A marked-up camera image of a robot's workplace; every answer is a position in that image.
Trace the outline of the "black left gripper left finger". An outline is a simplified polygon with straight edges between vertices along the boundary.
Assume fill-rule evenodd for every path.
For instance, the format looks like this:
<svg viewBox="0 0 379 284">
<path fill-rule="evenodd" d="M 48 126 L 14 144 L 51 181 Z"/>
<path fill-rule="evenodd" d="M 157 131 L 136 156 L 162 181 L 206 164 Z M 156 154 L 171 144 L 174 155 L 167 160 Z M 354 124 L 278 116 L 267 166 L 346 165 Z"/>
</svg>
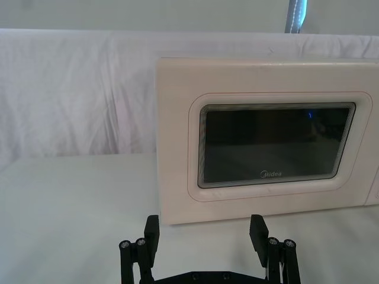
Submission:
<svg viewBox="0 0 379 284">
<path fill-rule="evenodd" d="M 150 215 L 146 220 L 144 236 L 134 243 L 124 240 L 119 243 L 121 283 L 134 283 L 133 265 L 138 264 L 140 283 L 154 283 L 152 267 L 159 243 L 159 216 Z"/>
</svg>

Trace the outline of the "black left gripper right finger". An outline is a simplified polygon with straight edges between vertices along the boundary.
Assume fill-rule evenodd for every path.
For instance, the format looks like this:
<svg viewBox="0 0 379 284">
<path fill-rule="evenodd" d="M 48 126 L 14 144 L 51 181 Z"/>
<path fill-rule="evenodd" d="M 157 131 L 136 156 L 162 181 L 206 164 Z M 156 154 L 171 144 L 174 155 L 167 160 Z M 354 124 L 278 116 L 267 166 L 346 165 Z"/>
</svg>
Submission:
<svg viewBox="0 0 379 284">
<path fill-rule="evenodd" d="M 265 269 L 263 283 L 300 284 L 296 242 L 286 239 L 280 242 L 269 236 L 261 215 L 250 217 L 249 236 L 261 266 Z"/>
</svg>

